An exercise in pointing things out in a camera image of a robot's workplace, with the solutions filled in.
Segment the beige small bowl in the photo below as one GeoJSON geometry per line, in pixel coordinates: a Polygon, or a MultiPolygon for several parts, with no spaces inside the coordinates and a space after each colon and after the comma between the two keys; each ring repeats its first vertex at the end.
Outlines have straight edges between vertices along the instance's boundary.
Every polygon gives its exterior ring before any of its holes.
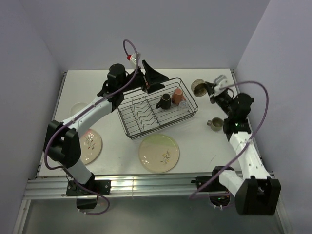
{"type": "Polygon", "coordinates": [[[207,90],[205,88],[205,81],[202,79],[196,79],[191,84],[192,93],[196,97],[202,97],[207,94],[207,90]]]}

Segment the dark brown mug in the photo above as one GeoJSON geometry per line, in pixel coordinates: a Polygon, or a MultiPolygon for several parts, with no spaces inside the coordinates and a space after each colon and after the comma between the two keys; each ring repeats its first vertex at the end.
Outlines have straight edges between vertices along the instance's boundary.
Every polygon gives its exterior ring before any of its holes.
{"type": "Polygon", "coordinates": [[[161,108],[163,110],[168,110],[171,107],[171,96],[165,93],[161,96],[160,101],[156,105],[156,109],[161,108]]]}

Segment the pink ceramic mug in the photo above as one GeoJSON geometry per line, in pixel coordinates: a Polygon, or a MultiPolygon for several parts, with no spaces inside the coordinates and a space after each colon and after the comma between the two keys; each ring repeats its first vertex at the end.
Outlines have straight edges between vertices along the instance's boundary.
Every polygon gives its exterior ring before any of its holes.
{"type": "Polygon", "coordinates": [[[171,97],[171,102],[173,104],[179,105],[182,101],[185,101],[183,91],[180,88],[176,88],[171,97]]]}

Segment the clear glass cup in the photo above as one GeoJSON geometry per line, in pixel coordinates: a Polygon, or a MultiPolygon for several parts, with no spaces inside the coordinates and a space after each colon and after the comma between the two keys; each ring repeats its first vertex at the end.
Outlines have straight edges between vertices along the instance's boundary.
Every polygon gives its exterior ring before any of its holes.
{"type": "Polygon", "coordinates": [[[185,100],[182,100],[182,101],[179,103],[179,105],[178,105],[178,109],[179,109],[180,111],[184,111],[184,112],[188,111],[188,109],[189,109],[189,104],[188,104],[188,102],[185,101],[185,100]]]}

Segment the grey-green ceramic cup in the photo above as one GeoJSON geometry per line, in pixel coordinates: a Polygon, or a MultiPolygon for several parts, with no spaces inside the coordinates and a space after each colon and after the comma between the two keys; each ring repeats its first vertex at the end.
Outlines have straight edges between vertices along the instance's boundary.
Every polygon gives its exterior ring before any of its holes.
{"type": "Polygon", "coordinates": [[[219,117],[214,117],[207,121],[207,125],[215,132],[221,131],[223,129],[224,121],[219,117]]]}

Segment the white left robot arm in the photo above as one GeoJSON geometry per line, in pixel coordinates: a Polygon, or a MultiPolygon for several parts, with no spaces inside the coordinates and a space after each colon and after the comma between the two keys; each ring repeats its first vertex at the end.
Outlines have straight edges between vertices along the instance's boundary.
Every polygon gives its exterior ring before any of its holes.
{"type": "Polygon", "coordinates": [[[145,60],[142,65],[143,68],[136,66],[132,73],[128,73],[122,64],[112,65],[102,89],[90,104],[61,122],[53,120],[48,124],[43,148],[46,167],[51,169],[49,158],[59,163],[59,167],[78,183],[77,188],[84,195],[94,191],[95,176],[80,159],[80,138],[124,101],[125,92],[140,88],[150,94],[164,88],[163,83],[169,79],[145,60]]]}

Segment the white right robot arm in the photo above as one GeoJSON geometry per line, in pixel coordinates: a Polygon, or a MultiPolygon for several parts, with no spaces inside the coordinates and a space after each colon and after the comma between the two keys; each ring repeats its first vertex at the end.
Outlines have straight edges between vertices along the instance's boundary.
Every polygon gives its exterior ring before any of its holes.
{"type": "Polygon", "coordinates": [[[236,156],[225,166],[215,167],[212,177],[197,191],[210,185],[216,190],[225,187],[234,196],[239,215],[274,215],[281,184],[265,169],[253,143],[256,132],[250,130],[247,117],[254,99],[246,93],[229,96],[227,85],[205,82],[204,87],[211,103],[228,116],[223,132],[236,156]]]}

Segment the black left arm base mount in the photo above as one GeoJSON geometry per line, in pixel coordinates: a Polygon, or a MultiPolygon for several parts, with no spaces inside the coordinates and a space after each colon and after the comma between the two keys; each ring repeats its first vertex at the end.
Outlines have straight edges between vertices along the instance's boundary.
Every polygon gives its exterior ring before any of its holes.
{"type": "Polygon", "coordinates": [[[106,197],[110,194],[110,180],[94,180],[88,185],[81,185],[75,180],[68,181],[65,195],[76,197],[76,207],[87,214],[105,213],[110,208],[110,201],[106,197]],[[95,208],[104,201],[105,209],[95,212],[95,208]]]}

